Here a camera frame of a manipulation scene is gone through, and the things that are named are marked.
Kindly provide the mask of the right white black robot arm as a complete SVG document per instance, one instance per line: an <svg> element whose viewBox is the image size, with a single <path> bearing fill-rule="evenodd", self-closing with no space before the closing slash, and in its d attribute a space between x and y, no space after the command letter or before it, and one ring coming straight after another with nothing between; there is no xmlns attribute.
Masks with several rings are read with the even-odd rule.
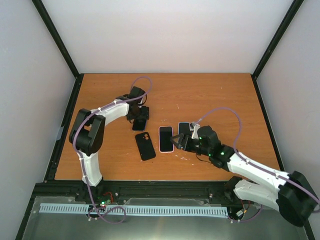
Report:
<svg viewBox="0 0 320 240"><path fill-rule="evenodd" d="M238 199L276 210L296 227L303 227L319 205L319 199L302 173L287 173L250 159L234 147L222 144L210 126L196 124L190 131L190 134L172 136L170 141L177 149L205 155L215 167L238 174L231 189Z"/></svg>

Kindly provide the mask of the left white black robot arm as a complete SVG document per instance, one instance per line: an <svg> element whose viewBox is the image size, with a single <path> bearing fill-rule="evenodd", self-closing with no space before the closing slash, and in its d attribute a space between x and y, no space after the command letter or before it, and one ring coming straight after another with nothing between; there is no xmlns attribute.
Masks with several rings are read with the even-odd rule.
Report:
<svg viewBox="0 0 320 240"><path fill-rule="evenodd" d="M122 117L127 121L147 120L149 108L144 105L147 94L143 89L133 86L130 93L117 97L105 106L78 111L69 142L79 157L82 181L89 185L86 195L92 201L99 201L104 195L104 188L98 185L103 178L98 151L103 144L105 127Z"/></svg>

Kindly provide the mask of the black phone case front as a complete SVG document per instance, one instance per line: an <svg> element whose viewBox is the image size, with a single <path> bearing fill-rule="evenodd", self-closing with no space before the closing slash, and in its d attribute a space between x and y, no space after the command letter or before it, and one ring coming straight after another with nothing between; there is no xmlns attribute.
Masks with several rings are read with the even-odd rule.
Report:
<svg viewBox="0 0 320 240"><path fill-rule="evenodd" d="M156 152L148 132L137 134L135 141L142 161L151 160L156 157Z"/></svg>

